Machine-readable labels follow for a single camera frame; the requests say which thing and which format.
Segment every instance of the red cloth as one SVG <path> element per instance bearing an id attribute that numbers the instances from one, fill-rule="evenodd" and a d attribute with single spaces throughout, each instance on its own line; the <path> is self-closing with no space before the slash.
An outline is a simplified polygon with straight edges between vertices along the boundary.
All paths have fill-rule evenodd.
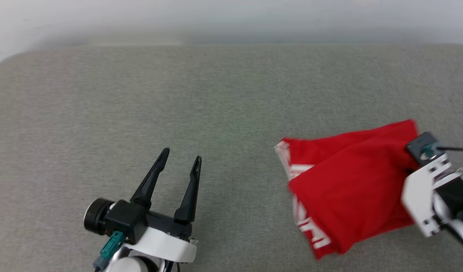
<path id="1" fill-rule="evenodd" d="M 284 138 L 275 147 L 294 193 L 297 225 L 317 259 L 413 224 L 401 192 L 418 168 L 405 149 L 417 136 L 407 120 L 330 138 Z"/>

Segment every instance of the gray table surface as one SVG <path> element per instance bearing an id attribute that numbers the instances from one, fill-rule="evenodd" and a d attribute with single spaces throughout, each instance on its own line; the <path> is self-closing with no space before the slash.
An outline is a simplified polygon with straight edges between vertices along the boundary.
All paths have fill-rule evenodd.
<path id="1" fill-rule="evenodd" d="M 273 147 L 413 118 L 463 145 L 463 46 L 66 48 L 0 64 L 0 272 L 92 271 L 97 197 L 129 199 L 171 148 L 152 209 L 172 215 L 203 158 L 184 272 L 463 272 L 447 233 L 406 227 L 316 261 Z M 463 154 L 451 160 L 463 166 Z"/>

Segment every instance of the white wall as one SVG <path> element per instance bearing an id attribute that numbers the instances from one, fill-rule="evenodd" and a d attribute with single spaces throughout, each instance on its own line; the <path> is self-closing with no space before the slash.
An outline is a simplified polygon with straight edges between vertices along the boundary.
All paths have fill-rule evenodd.
<path id="1" fill-rule="evenodd" d="M 463 43 L 463 0 L 0 0 L 0 60 L 37 48 Z"/>

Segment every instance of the black cable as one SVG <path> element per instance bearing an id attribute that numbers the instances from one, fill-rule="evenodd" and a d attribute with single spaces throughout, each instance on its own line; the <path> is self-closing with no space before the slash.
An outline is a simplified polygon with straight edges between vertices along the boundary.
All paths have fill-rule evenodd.
<path id="1" fill-rule="evenodd" d="M 439 146 L 438 150 L 449 150 L 449 151 L 463 151 L 463 147 L 448 147 L 448 146 Z"/>

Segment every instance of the teal cable plug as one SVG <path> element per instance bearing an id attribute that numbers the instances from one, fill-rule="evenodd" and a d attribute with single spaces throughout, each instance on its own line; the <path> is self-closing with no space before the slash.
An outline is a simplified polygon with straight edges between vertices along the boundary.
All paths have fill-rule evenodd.
<path id="1" fill-rule="evenodd" d="M 122 246 L 125 240 L 126 238 L 124 237 L 124 234 L 122 232 L 113 232 L 111 238 L 109 238 L 106 245 L 100 251 L 100 255 L 103 258 L 110 260 L 114 253 L 116 253 L 117 250 Z"/>

